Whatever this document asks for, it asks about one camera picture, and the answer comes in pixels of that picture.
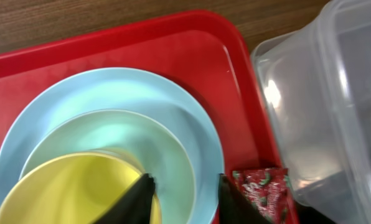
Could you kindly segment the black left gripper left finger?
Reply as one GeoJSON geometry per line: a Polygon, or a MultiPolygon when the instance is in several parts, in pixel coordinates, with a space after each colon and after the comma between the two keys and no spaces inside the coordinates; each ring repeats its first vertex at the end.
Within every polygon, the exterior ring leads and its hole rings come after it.
{"type": "Polygon", "coordinates": [[[94,224],[150,224],[155,181],[143,174],[94,224]]]}

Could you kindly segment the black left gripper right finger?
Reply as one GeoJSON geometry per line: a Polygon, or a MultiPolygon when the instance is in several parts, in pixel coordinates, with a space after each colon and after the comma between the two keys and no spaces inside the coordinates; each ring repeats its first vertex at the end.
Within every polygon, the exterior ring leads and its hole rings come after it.
{"type": "Polygon", "coordinates": [[[218,212],[220,224],[270,224],[225,174],[219,176],[218,212]]]}

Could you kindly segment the yellow plastic cup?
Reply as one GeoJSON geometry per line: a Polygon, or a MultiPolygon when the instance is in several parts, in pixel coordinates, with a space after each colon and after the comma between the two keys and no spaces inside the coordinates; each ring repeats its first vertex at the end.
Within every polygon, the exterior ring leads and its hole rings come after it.
{"type": "MultiPolygon", "coordinates": [[[[0,207],[0,223],[94,223],[143,175],[127,156],[85,151],[51,159],[27,173],[0,207]]],[[[153,195],[150,223],[161,223],[153,195]]]]}

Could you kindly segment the pale blue bowl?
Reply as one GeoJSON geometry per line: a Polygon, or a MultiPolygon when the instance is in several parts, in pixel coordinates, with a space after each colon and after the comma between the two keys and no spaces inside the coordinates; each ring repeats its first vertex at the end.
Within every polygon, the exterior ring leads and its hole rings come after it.
{"type": "Polygon", "coordinates": [[[132,111],[97,110],[67,120],[36,145],[21,176],[55,157],[89,150],[127,156],[155,178],[163,223],[190,222],[195,175],[183,145],[163,125],[132,111]]]}

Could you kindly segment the light blue plate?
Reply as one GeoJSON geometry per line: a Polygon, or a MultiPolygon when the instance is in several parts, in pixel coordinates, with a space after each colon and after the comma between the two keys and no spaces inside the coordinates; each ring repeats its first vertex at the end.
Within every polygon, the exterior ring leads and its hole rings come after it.
{"type": "Polygon", "coordinates": [[[14,120],[0,148],[0,206],[27,158],[51,130],[95,110],[130,110],[155,119],[185,147],[196,177],[192,223],[210,223],[224,171],[216,128],[200,103],[176,83],[144,70],[100,68],[68,77],[35,97],[14,120]]]}

